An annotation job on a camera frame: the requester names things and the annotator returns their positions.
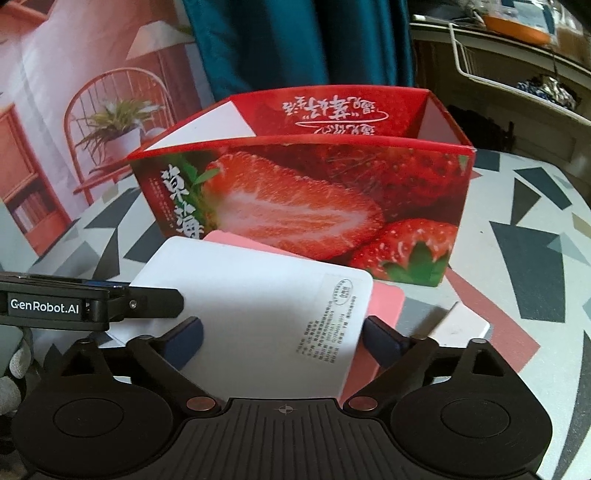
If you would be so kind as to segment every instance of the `strawberry leaf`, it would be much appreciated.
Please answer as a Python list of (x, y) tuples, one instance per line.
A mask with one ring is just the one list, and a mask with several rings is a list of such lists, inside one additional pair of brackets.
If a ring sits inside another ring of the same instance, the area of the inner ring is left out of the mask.
[(191, 184), (197, 183), (197, 180), (199, 179), (199, 172), (195, 167), (193, 167), (188, 161), (183, 159), (181, 168), (183, 169), (183, 172), (187, 174), (187, 179)]
[(424, 243), (418, 243), (410, 255), (407, 270), (396, 263), (387, 263), (384, 269), (391, 281), (437, 287), (443, 278), (448, 261), (449, 254), (433, 262), (429, 247)]
[(213, 178), (218, 173), (220, 173), (219, 168), (210, 168), (209, 170), (204, 171), (200, 176), (198, 176), (193, 183), (195, 185), (199, 183), (204, 183), (209, 179)]

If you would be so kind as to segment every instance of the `strawberry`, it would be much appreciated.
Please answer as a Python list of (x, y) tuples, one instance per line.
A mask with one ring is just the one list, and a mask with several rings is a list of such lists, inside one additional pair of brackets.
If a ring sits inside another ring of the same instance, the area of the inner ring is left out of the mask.
[(328, 158), (329, 178), (358, 186), (395, 219), (410, 207), (429, 207), (467, 184), (456, 155), (435, 151), (383, 148), (373, 155), (358, 151)]
[(437, 285), (457, 235), (457, 226), (425, 219), (390, 223), (353, 253), (351, 267), (380, 280)]
[(370, 241), (384, 225), (369, 197), (245, 152), (226, 154), (207, 170), (201, 195), (217, 228), (312, 258), (328, 260)]
[(441, 198), (465, 193), (469, 181), (466, 163), (458, 155), (436, 151), (329, 144), (267, 145), (263, 149), (279, 165), (368, 195), (390, 222), (417, 207), (430, 207)]

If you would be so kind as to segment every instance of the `gray triangle pattern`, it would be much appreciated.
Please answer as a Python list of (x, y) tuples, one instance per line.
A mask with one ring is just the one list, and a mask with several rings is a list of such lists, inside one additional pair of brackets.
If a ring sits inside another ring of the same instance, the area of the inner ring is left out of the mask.
[(555, 240), (552, 240), (547, 246), (559, 254), (563, 254), (566, 257), (572, 258), (573, 260), (577, 260), (591, 267), (585, 256), (581, 253), (581, 250), (578, 249), (570, 237), (565, 233), (561, 234)]

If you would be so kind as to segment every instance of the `orange object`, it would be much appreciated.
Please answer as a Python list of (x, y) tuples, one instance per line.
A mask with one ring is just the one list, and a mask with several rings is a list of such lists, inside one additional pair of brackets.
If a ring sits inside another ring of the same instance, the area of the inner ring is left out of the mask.
[(484, 15), (482, 18), (489, 30), (521, 40), (522, 42), (541, 47), (547, 45), (551, 41), (549, 34), (542, 32), (537, 28), (528, 27), (511, 20), (492, 17), (490, 15)]

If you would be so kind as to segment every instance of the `strawberry box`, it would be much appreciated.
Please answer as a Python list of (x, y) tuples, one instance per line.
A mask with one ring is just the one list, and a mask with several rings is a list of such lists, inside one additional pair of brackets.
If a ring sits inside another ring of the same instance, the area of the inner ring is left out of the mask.
[(474, 158), (431, 92), (333, 85), (230, 96), (127, 161), (166, 236), (223, 230), (436, 286)]

